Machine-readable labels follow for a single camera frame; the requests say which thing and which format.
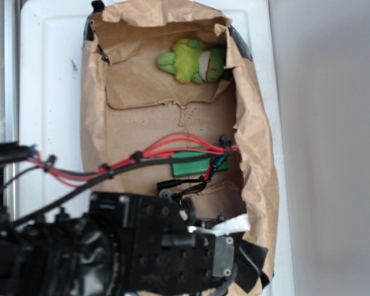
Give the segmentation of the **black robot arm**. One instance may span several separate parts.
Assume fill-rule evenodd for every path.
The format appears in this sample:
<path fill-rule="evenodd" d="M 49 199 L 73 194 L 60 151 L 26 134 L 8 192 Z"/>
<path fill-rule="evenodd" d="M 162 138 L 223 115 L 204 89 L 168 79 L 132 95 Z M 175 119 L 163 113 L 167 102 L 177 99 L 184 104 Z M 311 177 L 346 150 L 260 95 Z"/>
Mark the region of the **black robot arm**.
<path fill-rule="evenodd" d="M 60 200 L 19 220 L 0 221 L 0 295 L 223 295 L 234 282 L 234 243 L 226 231 L 201 228 L 189 193 L 201 191 L 236 150 L 203 143 L 193 160 L 210 166 L 194 187 L 169 197 L 95 192 L 89 211 L 71 218 L 46 212 L 108 178 L 175 163 L 174 149 L 154 144 L 97 173 Z"/>

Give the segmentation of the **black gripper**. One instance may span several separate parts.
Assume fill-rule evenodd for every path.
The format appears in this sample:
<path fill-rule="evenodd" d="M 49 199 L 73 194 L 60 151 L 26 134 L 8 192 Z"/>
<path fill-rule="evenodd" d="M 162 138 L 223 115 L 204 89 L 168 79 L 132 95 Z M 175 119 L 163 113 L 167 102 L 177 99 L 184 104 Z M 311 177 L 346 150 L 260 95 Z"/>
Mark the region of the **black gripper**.
<path fill-rule="evenodd" d="M 226 290 L 236 278 L 232 237 L 191 230 L 174 201 L 94 192 L 91 215 L 112 240 L 117 290 Z"/>

